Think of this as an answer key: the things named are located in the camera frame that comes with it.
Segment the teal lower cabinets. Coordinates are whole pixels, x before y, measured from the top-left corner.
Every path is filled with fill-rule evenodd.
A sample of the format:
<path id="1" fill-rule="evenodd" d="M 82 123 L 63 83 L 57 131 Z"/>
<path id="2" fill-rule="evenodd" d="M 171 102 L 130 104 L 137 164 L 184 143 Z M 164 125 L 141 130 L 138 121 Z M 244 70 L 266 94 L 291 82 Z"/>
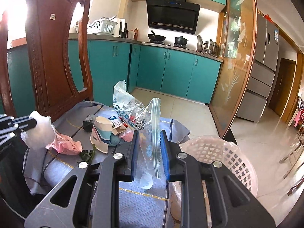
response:
<path id="1" fill-rule="evenodd" d="M 83 89 L 78 40 L 68 41 L 76 91 Z M 157 44 L 88 40 L 93 98 L 111 106 L 113 87 L 127 81 L 129 92 L 144 88 L 209 104 L 222 62 L 192 51 Z M 11 93 L 17 116 L 36 108 L 27 44 L 7 50 Z"/>

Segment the carved wooden chair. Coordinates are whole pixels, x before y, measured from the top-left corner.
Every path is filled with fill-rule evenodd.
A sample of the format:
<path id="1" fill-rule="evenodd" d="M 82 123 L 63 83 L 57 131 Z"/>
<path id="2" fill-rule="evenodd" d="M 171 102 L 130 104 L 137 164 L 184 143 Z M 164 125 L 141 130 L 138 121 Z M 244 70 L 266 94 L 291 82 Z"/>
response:
<path id="1" fill-rule="evenodd" d="M 87 24 L 90 0 L 26 0 L 26 45 L 37 111 L 56 121 L 82 101 L 93 100 Z M 76 5 L 83 7 L 78 48 L 83 89 L 77 90 L 69 56 L 69 31 Z"/>

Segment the white tissue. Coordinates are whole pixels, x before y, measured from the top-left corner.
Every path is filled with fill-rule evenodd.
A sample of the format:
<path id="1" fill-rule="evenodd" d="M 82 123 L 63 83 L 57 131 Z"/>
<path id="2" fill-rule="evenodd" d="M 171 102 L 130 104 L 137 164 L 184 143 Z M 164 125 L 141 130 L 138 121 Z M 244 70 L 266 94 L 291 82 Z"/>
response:
<path id="1" fill-rule="evenodd" d="M 33 118 L 37 124 L 33 129 L 21 133 L 23 142 L 33 150 L 45 148 L 51 144 L 55 139 L 55 128 L 51 124 L 51 117 L 32 111 L 29 118 Z"/>

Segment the black wok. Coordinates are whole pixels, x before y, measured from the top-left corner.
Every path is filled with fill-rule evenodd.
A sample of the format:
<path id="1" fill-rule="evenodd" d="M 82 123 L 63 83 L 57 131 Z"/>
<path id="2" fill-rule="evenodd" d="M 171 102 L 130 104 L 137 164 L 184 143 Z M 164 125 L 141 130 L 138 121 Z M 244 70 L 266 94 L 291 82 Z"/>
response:
<path id="1" fill-rule="evenodd" d="M 153 42 L 163 42 L 166 39 L 165 36 L 155 34 L 153 30 L 151 30 L 151 33 L 148 34 L 147 36 L 150 39 L 150 41 Z"/>

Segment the clear bag dark scraps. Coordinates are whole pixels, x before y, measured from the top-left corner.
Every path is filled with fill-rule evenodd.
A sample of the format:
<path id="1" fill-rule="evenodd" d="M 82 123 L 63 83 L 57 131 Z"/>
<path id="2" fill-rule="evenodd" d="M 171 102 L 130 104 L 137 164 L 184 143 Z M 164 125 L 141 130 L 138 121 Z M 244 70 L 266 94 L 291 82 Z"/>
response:
<path id="1" fill-rule="evenodd" d="M 82 123 L 83 130 L 85 130 L 88 133 L 91 133 L 95 120 L 96 120 L 96 116 L 94 114 L 88 115 Z"/>

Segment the white dish rack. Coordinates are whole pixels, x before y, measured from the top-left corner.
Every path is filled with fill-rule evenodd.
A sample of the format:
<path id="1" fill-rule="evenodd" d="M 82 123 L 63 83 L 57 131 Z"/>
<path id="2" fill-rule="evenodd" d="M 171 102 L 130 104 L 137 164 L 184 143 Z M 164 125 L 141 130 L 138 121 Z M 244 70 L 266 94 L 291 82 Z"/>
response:
<path id="1" fill-rule="evenodd" d="M 117 25 L 116 16 L 108 18 L 102 17 L 87 26 L 87 33 L 90 35 L 113 35 Z"/>

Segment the paper cup white teal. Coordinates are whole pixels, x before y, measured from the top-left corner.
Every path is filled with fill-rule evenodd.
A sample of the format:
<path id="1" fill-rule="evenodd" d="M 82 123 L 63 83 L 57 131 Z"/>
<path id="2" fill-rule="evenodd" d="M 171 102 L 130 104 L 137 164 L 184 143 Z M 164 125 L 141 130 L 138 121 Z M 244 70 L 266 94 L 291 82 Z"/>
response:
<path id="1" fill-rule="evenodd" d="M 111 133 L 112 122 L 105 117 L 98 116 L 93 124 L 90 142 L 98 151 L 107 154 Z"/>

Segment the wooden side table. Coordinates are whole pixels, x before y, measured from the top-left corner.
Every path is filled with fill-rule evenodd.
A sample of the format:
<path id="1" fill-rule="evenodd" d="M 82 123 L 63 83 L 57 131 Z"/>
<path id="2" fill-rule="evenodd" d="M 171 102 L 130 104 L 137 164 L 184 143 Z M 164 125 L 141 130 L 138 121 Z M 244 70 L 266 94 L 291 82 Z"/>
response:
<path id="1" fill-rule="evenodd" d="M 289 176 L 303 154 L 303 136 L 299 136 L 298 140 L 299 142 L 293 146 L 293 149 L 279 161 L 280 164 L 283 164 L 285 161 L 289 161 L 290 163 L 290 169 L 283 175 L 283 179 L 286 179 Z M 298 190 L 302 184 L 303 177 L 301 177 L 301 179 L 290 188 L 287 195 L 291 196 L 294 194 L 294 192 L 296 192 L 296 190 Z"/>

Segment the pink crumpled wrapper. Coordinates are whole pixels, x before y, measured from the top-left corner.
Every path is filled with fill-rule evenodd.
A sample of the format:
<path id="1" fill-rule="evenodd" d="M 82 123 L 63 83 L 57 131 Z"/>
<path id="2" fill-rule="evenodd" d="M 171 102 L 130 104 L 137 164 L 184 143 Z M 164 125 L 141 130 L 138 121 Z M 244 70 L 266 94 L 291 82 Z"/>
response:
<path id="1" fill-rule="evenodd" d="M 119 138 L 123 139 L 126 142 L 131 142 L 133 139 L 133 134 L 134 134 L 134 131 L 128 128 L 124 132 L 119 134 Z"/>

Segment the clear printed plastic bag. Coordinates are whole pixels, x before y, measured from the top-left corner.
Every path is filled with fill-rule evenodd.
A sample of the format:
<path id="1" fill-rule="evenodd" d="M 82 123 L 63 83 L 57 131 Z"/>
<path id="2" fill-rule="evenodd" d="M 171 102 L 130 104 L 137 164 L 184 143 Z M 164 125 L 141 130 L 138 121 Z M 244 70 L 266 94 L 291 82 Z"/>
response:
<path id="1" fill-rule="evenodd" d="M 148 106 L 126 91 L 126 81 L 113 87 L 113 107 L 132 130 L 139 132 L 139 144 L 144 159 L 140 188 L 150 189 L 154 178 L 161 178 L 160 115 L 161 99 L 153 98 Z"/>

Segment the green vegetable scrap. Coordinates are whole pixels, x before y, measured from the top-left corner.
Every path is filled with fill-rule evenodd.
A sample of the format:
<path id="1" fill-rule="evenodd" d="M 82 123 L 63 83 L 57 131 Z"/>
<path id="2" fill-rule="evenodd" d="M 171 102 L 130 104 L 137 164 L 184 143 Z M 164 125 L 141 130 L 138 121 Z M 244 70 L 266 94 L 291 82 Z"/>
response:
<path id="1" fill-rule="evenodd" d="M 82 161 L 87 162 L 88 164 L 91 164 L 96 154 L 96 146 L 93 144 L 92 149 L 90 151 L 83 150 L 79 156 Z"/>

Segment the brown interior door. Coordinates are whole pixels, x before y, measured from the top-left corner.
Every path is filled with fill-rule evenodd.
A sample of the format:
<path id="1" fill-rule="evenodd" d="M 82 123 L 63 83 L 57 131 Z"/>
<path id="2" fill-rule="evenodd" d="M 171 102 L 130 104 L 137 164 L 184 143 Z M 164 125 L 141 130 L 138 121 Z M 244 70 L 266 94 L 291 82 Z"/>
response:
<path id="1" fill-rule="evenodd" d="M 278 78 L 269 107 L 279 116 L 284 111 L 292 86 L 296 62 L 281 58 Z"/>

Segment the blue checked cloth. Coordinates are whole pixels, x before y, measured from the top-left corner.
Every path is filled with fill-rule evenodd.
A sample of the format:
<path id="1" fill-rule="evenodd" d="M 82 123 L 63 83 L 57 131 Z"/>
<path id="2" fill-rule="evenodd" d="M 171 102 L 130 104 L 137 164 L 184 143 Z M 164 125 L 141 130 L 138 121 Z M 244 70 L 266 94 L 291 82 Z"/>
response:
<path id="1" fill-rule="evenodd" d="M 139 158 L 140 132 L 131 142 L 122 141 L 102 162 L 80 162 L 35 207 L 25 227 L 173 227 L 169 184 L 161 180 L 145 192 L 125 189 L 134 183 Z"/>

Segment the black range hood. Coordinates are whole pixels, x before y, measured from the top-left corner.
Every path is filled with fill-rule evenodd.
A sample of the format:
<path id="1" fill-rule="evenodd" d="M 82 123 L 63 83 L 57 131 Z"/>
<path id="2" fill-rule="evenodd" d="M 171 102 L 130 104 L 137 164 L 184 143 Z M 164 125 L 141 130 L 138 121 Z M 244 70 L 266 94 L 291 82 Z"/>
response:
<path id="1" fill-rule="evenodd" d="M 179 0 L 146 0 L 149 28 L 195 34 L 200 5 Z"/>

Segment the small cardboard box piece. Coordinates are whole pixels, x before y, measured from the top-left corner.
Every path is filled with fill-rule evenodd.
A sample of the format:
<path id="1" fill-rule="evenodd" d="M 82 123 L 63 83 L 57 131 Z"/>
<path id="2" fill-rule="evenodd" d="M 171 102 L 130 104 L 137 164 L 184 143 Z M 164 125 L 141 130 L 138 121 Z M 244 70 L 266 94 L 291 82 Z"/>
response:
<path id="1" fill-rule="evenodd" d="M 109 120 L 112 122 L 112 134 L 113 135 L 119 135 L 127 130 L 127 127 L 122 122 L 122 120 L 119 117 L 112 116 L 109 118 Z"/>

